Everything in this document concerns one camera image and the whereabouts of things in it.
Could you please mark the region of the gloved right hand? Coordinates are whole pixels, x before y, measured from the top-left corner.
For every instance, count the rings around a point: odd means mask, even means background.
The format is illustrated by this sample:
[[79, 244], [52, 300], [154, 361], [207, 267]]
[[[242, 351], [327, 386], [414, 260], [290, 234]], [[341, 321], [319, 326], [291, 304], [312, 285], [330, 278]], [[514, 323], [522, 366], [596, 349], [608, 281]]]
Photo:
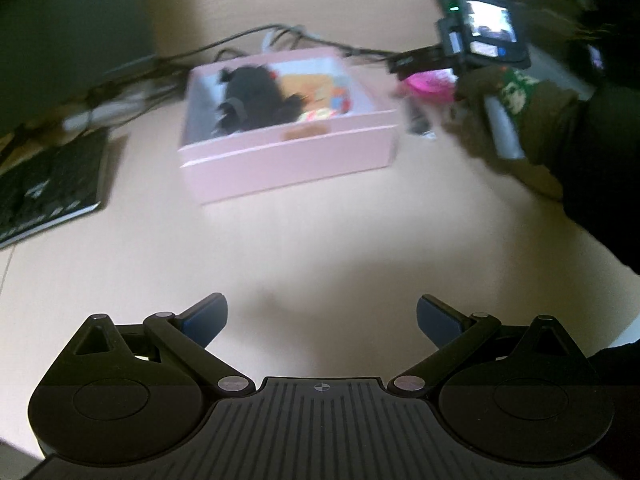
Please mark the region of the gloved right hand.
[[454, 96], [486, 117], [500, 156], [525, 158], [534, 165], [546, 162], [580, 104], [576, 91], [506, 66], [460, 75]]

